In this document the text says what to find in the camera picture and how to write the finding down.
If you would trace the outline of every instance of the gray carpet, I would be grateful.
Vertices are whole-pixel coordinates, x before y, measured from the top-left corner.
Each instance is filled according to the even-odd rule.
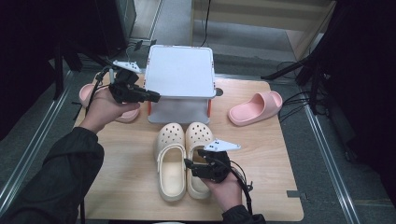
[[[144,68],[147,61],[147,52],[148,49],[134,52],[131,61],[137,61],[139,66]],[[83,56],[81,59],[84,67],[81,72],[74,72],[64,105],[51,126],[45,141],[42,143],[27,176],[24,178],[21,184],[22,187],[39,170],[41,162],[51,145],[61,136],[70,132],[74,124],[74,117],[79,110],[79,105],[73,104],[73,102],[78,101],[78,91],[84,84],[91,82],[94,75],[101,70],[98,65],[89,59]],[[125,61],[126,57],[125,55],[119,55],[110,60],[113,61],[115,59]],[[253,80],[260,80],[260,76],[270,75],[280,67],[287,65],[286,63],[260,58],[240,58],[226,55],[214,55],[214,60],[217,74],[234,74],[238,78]],[[287,74],[279,80],[270,82],[272,90],[278,91],[284,100],[300,92],[299,87],[291,78],[293,76],[293,73]],[[54,87],[51,86],[0,143],[2,153],[0,162],[4,167],[0,171],[0,184],[2,186],[6,184],[11,176],[19,158],[44,118],[46,110],[51,104],[53,93]],[[284,118],[285,115],[298,106],[284,106],[280,112],[281,118]],[[318,119],[323,132],[328,138],[340,173],[344,177],[352,200],[356,205],[361,223],[396,223],[395,208],[383,190],[378,175],[364,164],[353,164],[347,161],[344,156],[342,143],[337,137],[332,122],[326,116],[318,116]],[[302,109],[283,120],[281,128],[297,188],[302,194],[304,219],[295,223],[347,223],[304,110]],[[107,223],[107,220],[88,220],[87,223]],[[143,222],[130,221],[122,223]]]

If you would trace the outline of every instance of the person's left hand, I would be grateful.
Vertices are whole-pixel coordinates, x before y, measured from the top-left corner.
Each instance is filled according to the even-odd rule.
[[[90,109],[79,127],[98,133],[109,122],[120,117],[123,113],[136,110],[139,103],[118,104],[108,88],[97,91],[93,97]]]

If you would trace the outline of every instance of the wooden board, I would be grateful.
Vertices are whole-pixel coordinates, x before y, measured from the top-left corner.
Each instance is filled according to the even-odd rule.
[[[142,86],[143,76],[136,84]],[[242,149],[229,152],[232,161],[242,166],[254,213],[267,220],[299,221],[304,212],[299,198],[289,198],[287,190],[297,190],[283,135],[277,117],[236,127],[228,111],[249,100],[255,92],[270,90],[263,81],[216,79],[224,94],[212,102],[209,128],[215,137],[239,144]],[[222,220],[213,198],[194,200],[188,193],[174,203],[164,201],[158,191],[154,141],[163,125],[148,122],[148,103],[143,103],[131,123],[112,122],[99,132],[105,148],[105,161],[85,198],[88,219],[128,220]],[[79,113],[80,124],[85,110]]]

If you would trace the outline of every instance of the pink slide sandal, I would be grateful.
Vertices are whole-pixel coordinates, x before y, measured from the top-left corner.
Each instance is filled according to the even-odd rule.
[[[246,126],[276,115],[282,103],[282,97],[276,91],[258,92],[250,101],[231,108],[228,118],[237,126]]]
[[[93,91],[94,84],[87,84],[81,88],[79,91],[78,99],[81,105],[86,108],[88,103],[90,102],[90,97]],[[139,109],[127,111],[122,114],[121,117],[116,118],[116,121],[121,123],[128,123],[134,120],[139,114]]]

